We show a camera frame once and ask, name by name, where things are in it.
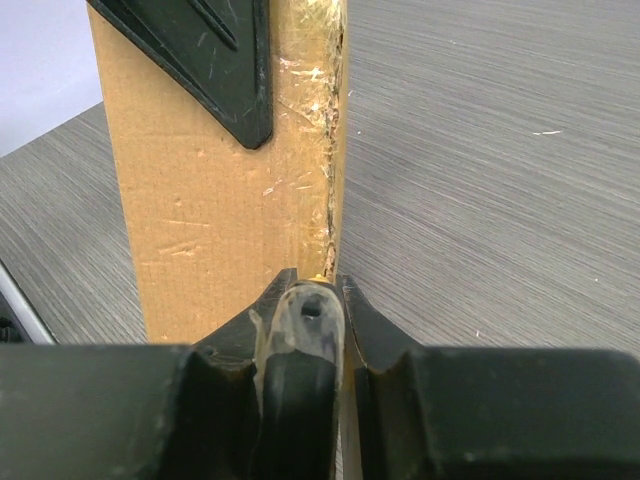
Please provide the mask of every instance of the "corrugated cardboard edge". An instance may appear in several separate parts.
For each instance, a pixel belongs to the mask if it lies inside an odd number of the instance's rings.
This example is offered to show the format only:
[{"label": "corrugated cardboard edge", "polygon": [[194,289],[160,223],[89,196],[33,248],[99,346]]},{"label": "corrugated cardboard edge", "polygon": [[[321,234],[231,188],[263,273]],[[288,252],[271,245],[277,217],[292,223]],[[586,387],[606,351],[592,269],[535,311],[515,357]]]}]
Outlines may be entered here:
[{"label": "corrugated cardboard edge", "polygon": [[194,342],[286,267],[333,278],[346,149],[346,2],[271,0],[274,137],[246,151],[89,9],[149,339]]}]

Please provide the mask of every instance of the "gray tabletop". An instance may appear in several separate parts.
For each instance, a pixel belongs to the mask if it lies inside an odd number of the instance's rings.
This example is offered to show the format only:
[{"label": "gray tabletop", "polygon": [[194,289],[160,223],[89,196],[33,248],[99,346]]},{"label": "gray tabletop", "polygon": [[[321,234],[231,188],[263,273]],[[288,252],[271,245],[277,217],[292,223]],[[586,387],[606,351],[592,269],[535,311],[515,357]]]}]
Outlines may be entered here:
[{"label": "gray tabletop", "polygon": [[[341,268],[429,343],[640,353],[640,5],[353,0]],[[0,160],[65,342],[144,333],[102,107]]]}]

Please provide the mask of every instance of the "clear tape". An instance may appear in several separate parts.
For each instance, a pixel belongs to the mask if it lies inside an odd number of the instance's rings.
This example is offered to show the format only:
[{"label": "clear tape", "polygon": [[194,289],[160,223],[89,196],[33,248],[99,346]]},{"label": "clear tape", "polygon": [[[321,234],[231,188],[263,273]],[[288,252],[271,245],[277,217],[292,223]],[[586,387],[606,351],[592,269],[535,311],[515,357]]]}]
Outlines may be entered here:
[{"label": "clear tape", "polygon": [[[319,316],[305,319],[301,311],[312,297],[322,299]],[[336,366],[335,391],[342,387],[344,364],[344,311],[338,297],[327,287],[313,282],[298,284],[289,289],[278,302],[271,328],[255,311],[249,317],[256,327],[254,384],[258,408],[263,414],[264,377],[269,357],[298,350],[307,355],[323,358]]]}]

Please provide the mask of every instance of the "cardboard box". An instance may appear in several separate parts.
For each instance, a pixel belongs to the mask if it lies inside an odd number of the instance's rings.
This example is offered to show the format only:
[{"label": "cardboard box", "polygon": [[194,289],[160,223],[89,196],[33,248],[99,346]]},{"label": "cardboard box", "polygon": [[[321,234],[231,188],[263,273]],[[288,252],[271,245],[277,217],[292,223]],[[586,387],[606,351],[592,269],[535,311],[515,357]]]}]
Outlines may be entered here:
[{"label": "cardboard box", "polygon": [[244,149],[89,8],[149,340],[195,342],[282,268],[331,278],[346,147],[344,0],[272,0],[274,134]]}]

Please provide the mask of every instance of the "scratch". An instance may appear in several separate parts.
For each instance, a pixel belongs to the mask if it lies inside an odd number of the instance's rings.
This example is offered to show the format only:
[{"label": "scratch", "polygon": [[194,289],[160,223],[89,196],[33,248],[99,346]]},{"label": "scratch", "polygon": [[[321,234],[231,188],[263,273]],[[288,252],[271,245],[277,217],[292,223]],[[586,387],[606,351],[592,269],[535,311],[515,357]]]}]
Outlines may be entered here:
[{"label": "scratch", "polygon": [[324,75],[324,72],[322,70],[320,70],[318,67],[313,67],[313,70],[301,70],[299,72],[291,72],[294,75],[308,75],[311,77],[311,80],[318,80],[318,76],[319,75]]},{"label": "scratch", "polygon": [[313,124],[313,122],[306,115],[303,115],[302,113],[300,113],[297,110],[295,110],[293,107],[290,107],[289,105],[286,105],[282,100],[278,99],[278,103],[280,105],[282,105],[284,108],[286,108],[287,110],[289,110],[290,112],[295,113],[296,116],[304,118],[307,122],[309,122],[309,125],[311,125],[312,127],[316,126],[316,125]]},{"label": "scratch", "polygon": [[198,47],[200,45],[202,45],[202,42],[204,42],[204,39],[207,38],[207,35],[209,34],[209,32],[203,32],[202,35],[200,35],[200,40],[198,40]]},{"label": "scratch", "polygon": [[209,223],[200,223],[200,222],[184,222],[182,220],[162,220],[163,223],[168,223],[170,225],[188,225],[193,227],[210,227]]},{"label": "scratch", "polygon": [[231,0],[227,0],[227,7],[229,7],[229,11],[231,12],[233,21],[236,22],[236,25],[238,25],[238,16],[236,15],[236,12],[233,10],[233,7],[231,6]]},{"label": "scratch", "polygon": [[553,130],[552,132],[533,132],[534,135],[555,135],[562,133],[564,130]]}]

